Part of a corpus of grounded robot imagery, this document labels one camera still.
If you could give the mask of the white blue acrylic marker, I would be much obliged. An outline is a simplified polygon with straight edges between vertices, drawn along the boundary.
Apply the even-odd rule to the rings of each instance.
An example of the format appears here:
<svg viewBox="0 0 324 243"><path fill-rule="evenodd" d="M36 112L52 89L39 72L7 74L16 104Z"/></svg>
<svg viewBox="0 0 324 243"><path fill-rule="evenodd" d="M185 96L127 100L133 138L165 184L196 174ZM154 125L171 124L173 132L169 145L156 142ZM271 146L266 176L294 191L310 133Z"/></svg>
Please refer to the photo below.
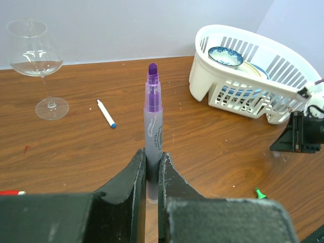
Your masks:
<svg viewBox="0 0 324 243"><path fill-rule="evenodd" d="M108 110L106 109L106 107L104 106L104 104L97 99L97 105L100 109L100 111L102 112L104 118L106 119L106 121L108 122L108 124L110 125L110 127L112 129L116 128L116 123L114 122L113 118L111 117L111 115L109 114Z"/></svg>

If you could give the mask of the striped beige plate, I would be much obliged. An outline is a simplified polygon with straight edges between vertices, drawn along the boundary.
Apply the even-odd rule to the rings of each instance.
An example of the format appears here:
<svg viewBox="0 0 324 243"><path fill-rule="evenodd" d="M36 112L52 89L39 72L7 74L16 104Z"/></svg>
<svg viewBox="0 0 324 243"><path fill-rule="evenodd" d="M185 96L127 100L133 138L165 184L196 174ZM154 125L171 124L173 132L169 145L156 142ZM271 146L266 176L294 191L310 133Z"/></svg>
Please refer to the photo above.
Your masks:
<svg viewBox="0 0 324 243"><path fill-rule="evenodd" d="M237 71L241 71L250 75L254 75L257 77L262 77L262 74L259 72L259 70L253 66L252 64L244 61L238 68Z"/></svg>

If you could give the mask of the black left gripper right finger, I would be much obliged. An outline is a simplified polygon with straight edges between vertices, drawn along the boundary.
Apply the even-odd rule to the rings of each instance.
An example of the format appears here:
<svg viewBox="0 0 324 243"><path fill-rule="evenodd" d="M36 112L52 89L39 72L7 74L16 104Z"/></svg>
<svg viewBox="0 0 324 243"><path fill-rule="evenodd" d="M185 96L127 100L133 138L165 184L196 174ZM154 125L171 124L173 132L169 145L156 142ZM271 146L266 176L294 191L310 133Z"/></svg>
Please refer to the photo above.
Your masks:
<svg viewBox="0 0 324 243"><path fill-rule="evenodd" d="M269 199L205 198L163 153L158 181L159 242L299 242L287 211Z"/></svg>

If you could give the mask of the white plastic dish basket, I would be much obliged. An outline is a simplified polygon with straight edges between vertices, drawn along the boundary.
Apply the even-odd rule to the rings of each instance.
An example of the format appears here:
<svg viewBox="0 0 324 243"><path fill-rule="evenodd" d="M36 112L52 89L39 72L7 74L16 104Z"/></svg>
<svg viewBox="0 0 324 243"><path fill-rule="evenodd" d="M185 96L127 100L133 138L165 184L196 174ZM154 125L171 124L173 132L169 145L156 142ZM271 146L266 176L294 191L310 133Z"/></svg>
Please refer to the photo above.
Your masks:
<svg viewBox="0 0 324 243"><path fill-rule="evenodd" d="M269 79L216 63L208 56L208 50L216 46L239 52L244 61L265 71ZM227 80L261 92L254 98L228 95L229 90L221 91ZM196 34L189 90L197 101L207 97L210 106L250 118L265 115L270 124L276 125L285 122L291 112L304 111L305 103L297 97L297 91L307 82L319 82L323 91L320 75L312 65L276 41L226 25L208 25Z"/></svg>

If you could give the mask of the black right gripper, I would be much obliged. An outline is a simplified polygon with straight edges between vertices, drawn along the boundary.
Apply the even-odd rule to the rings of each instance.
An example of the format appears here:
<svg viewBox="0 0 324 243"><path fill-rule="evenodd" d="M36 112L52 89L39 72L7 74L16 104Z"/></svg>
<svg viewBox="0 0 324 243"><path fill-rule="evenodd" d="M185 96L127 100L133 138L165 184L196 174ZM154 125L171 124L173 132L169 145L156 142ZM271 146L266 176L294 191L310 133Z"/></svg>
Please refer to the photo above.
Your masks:
<svg viewBox="0 0 324 243"><path fill-rule="evenodd" d="M323 145L323 118L304 116L302 112L290 115L289 125L270 145L270 151L316 153Z"/></svg>

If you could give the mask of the green highlighter with black body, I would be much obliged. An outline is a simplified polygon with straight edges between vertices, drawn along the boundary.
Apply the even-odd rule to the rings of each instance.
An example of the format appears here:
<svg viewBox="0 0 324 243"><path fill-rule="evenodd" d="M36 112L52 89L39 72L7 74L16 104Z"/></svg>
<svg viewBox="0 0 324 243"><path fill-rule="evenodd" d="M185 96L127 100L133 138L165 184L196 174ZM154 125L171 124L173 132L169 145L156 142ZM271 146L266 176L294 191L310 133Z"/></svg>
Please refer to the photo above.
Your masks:
<svg viewBox="0 0 324 243"><path fill-rule="evenodd" d="M263 194L259 188L255 188L257 199L268 199L268 196Z"/></svg>

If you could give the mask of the purple highlighter pen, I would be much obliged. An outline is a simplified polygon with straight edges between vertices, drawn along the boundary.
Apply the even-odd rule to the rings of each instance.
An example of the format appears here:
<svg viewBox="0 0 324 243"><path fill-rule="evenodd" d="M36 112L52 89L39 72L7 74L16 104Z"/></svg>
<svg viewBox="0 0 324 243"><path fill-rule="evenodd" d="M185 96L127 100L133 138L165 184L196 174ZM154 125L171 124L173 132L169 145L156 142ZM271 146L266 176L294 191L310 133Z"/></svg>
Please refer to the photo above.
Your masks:
<svg viewBox="0 0 324 243"><path fill-rule="evenodd" d="M161 83L155 63L148 66L143 110L147 196L151 203L156 204L158 202L159 163L163 153L163 106Z"/></svg>

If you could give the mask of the blue rimmed plate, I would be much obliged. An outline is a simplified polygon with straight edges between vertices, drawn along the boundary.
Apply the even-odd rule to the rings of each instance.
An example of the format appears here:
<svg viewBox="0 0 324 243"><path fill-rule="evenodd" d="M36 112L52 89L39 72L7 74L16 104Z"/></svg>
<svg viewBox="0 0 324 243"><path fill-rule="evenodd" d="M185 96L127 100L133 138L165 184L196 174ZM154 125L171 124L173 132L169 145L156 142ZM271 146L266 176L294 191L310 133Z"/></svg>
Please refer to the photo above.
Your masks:
<svg viewBox="0 0 324 243"><path fill-rule="evenodd" d="M246 61L244 61L243 64L241 64L236 70L252 76L269 79L269 76L265 71L261 70L256 65L250 64ZM238 81L227 80L226 85L222 88L221 91L225 93L227 92L227 90L229 90L227 92L228 95L234 95L236 97L242 96L244 98L254 98L261 92L261 89L254 89L252 86L249 86L249 88L247 89L247 86L248 85L241 84Z"/></svg>

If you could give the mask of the white red marker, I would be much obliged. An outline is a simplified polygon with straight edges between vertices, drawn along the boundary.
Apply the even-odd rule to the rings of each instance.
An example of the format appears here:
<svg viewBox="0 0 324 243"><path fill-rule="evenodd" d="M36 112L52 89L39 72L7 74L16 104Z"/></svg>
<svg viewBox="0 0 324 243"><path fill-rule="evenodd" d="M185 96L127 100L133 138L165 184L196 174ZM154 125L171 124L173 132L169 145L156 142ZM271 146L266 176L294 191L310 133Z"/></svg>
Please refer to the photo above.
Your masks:
<svg viewBox="0 0 324 243"><path fill-rule="evenodd" d="M8 195L25 195L25 191L19 191L19 190L5 190L0 191L0 195L8 196Z"/></svg>

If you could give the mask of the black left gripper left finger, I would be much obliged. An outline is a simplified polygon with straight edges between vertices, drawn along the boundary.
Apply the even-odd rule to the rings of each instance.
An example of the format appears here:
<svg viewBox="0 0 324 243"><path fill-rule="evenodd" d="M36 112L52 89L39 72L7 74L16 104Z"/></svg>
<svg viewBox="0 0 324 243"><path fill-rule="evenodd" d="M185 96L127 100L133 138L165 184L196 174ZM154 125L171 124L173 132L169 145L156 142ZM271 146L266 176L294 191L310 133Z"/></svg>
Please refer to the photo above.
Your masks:
<svg viewBox="0 0 324 243"><path fill-rule="evenodd" d="M89 193L1 196L1 242L144 242L146 156Z"/></svg>

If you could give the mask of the clear wine glass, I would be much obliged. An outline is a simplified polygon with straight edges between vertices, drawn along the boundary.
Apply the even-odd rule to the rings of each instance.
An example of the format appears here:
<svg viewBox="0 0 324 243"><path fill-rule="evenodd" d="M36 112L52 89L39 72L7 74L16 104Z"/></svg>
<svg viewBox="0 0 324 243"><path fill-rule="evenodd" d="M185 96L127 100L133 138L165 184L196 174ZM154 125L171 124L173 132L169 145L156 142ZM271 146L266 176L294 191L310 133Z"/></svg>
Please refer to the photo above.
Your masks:
<svg viewBox="0 0 324 243"><path fill-rule="evenodd" d="M44 120L58 120L66 116L68 103L52 97L46 82L46 77L58 71L63 64L46 24L32 19L18 19L7 24L7 31L10 66L22 75L40 77L44 84L47 97L37 104L36 115Z"/></svg>

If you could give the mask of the blue white patterned bowl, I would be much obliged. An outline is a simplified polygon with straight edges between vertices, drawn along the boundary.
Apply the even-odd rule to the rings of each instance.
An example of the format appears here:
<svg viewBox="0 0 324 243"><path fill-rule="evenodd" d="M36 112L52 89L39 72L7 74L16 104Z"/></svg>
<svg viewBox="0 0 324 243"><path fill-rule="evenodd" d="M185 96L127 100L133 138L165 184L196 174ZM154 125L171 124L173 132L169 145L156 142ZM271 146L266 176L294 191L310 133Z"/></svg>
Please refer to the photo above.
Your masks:
<svg viewBox="0 0 324 243"><path fill-rule="evenodd" d="M240 53L226 47L211 47L208 56L216 63L232 69L238 69L244 62Z"/></svg>

